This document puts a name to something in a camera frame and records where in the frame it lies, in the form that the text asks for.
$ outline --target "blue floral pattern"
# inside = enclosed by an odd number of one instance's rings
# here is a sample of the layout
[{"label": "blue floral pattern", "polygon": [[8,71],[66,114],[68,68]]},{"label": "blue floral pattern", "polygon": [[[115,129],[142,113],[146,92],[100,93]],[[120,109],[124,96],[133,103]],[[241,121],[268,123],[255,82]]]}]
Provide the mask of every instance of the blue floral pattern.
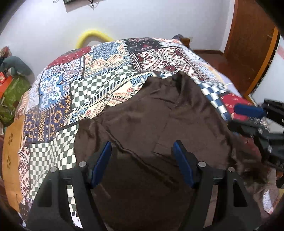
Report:
[{"label": "blue floral pattern", "polygon": [[112,55],[118,54],[118,47],[121,43],[112,41],[94,46],[92,50],[93,59],[108,60]]},{"label": "blue floral pattern", "polygon": [[42,79],[45,79],[46,77],[51,76],[51,73],[52,73],[52,71],[53,71],[53,68],[54,68],[54,67],[51,67],[51,68],[45,70],[45,71],[43,72],[43,74],[42,74]]},{"label": "blue floral pattern", "polygon": [[71,61],[67,64],[66,71],[79,69],[80,66],[81,66],[81,60],[76,59],[76,60]]},{"label": "blue floral pattern", "polygon": [[40,108],[48,108],[62,97],[63,81],[62,73],[54,74],[39,85]]},{"label": "blue floral pattern", "polygon": [[65,71],[66,66],[67,66],[67,64],[65,63],[65,64],[62,64],[62,65],[52,67],[53,71],[52,71],[51,75]]},{"label": "blue floral pattern", "polygon": [[73,112],[71,114],[70,123],[76,122],[78,120],[78,117],[85,114],[87,112],[87,110],[88,110],[88,108],[84,108],[84,109],[79,110],[78,112]]},{"label": "blue floral pattern", "polygon": [[138,83],[144,83],[146,79],[151,76],[151,73],[147,73],[145,75],[140,75],[138,77],[135,77],[133,79],[130,79],[130,82],[132,83],[132,86],[136,86]]}]

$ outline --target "wooden door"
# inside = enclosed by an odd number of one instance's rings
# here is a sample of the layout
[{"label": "wooden door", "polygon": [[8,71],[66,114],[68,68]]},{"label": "wooden door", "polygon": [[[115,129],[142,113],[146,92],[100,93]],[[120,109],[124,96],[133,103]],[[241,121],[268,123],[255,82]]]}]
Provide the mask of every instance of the wooden door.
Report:
[{"label": "wooden door", "polygon": [[248,89],[259,72],[271,46],[274,23],[255,0],[235,0],[232,27],[224,55],[237,63]]}]

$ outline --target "orange fabric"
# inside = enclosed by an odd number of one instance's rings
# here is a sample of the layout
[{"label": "orange fabric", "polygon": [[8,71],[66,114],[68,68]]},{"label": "orange fabric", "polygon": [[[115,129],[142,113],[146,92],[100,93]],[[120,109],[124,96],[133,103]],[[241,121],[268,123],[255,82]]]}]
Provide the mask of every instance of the orange fabric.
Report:
[{"label": "orange fabric", "polygon": [[2,85],[0,86],[0,98],[2,98],[2,95],[4,94],[4,92],[6,91],[7,87],[10,85],[10,83],[12,82],[13,77],[9,76],[4,83],[2,83]]},{"label": "orange fabric", "polygon": [[6,129],[2,157],[3,180],[8,202],[18,212],[22,200],[18,151],[22,145],[23,127],[24,116],[21,116]]}]

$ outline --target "orange box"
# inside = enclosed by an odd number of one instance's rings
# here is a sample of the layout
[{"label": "orange box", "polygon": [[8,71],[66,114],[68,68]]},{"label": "orange box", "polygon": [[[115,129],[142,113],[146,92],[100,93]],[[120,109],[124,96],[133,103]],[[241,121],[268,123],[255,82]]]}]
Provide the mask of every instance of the orange box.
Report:
[{"label": "orange box", "polygon": [[5,77],[4,73],[0,72],[0,84],[2,85],[2,83],[5,82],[5,80],[6,80],[6,77]]},{"label": "orange box", "polygon": [[12,82],[13,77],[9,76],[0,86],[0,98],[2,98],[4,92],[6,91],[7,87],[10,85],[10,83]]}]

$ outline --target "wooden door frame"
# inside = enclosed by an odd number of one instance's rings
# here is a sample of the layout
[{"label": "wooden door frame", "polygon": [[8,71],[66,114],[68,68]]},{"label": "wooden door frame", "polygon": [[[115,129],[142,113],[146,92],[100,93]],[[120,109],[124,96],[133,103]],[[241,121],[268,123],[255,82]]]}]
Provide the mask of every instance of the wooden door frame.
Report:
[{"label": "wooden door frame", "polygon": [[[233,19],[232,19],[232,24],[231,24],[231,29],[230,29],[230,33],[229,33],[229,37],[228,37],[228,41],[226,44],[226,48],[224,50],[224,56],[227,57],[228,52],[229,52],[229,48],[233,39],[233,32],[235,29],[235,24],[236,24],[236,19],[237,19],[237,10],[238,10],[238,3],[239,0],[235,0],[235,5],[234,5],[234,13],[233,13]],[[269,62],[271,61],[271,59],[273,58],[273,54],[275,53],[275,46],[276,43],[278,41],[278,29],[276,27],[274,27],[274,31],[273,31],[273,36],[271,39],[271,43],[268,49],[268,52],[266,54],[266,57],[256,75],[256,77],[254,78],[253,82],[251,83],[251,85],[249,86],[249,88],[247,89],[246,93],[244,94],[244,98],[246,98],[248,101],[251,102],[251,99],[249,97],[249,94],[254,90],[255,86],[257,85],[257,83],[259,82],[259,80],[261,79],[261,77],[263,77],[267,71],[267,66],[269,64]]]},{"label": "wooden door frame", "polygon": [[265,73],[267,72],[268,64],[274,57],[273,54],[275,54],[275,47],[278,45],[276,43],[279,40],[278,35],[279,35],[278,29],[276,27],[274,27],[273,36],[272,36],[271,43],[270,43],[268,52],[266,54],[266,57],[265,57],[262,65],[261,65],[256,77],[254,78],[253,82],[251,83],[251,85],[249,86],[249,88],[247,89],[246,93],[243,96],[244,98],[246,98],[250,102],[252,102],[252,100],[250,99],[249,94],[254,90],[255,86],[257,85],[257,83],[259,82],[261,77],[263,77],[265,75]]},{"label": "wooden door frame", "polygon": [[232,38],[233,38],[233,32],[234,32],[234,29],[235,29],[236,19],[237,19],[238,3],[239,3],[239,0],[235,0],[231,29],[230,29],[229,37],[228,37],[227,44],[226,44],[226,47],[225,47],[225,50],[224,50],[224,56],[225,57],[227,57],[227,54],[228,54],[228,51],[229,51],[229,48],[230,48],[230,44],[231,44]]}]

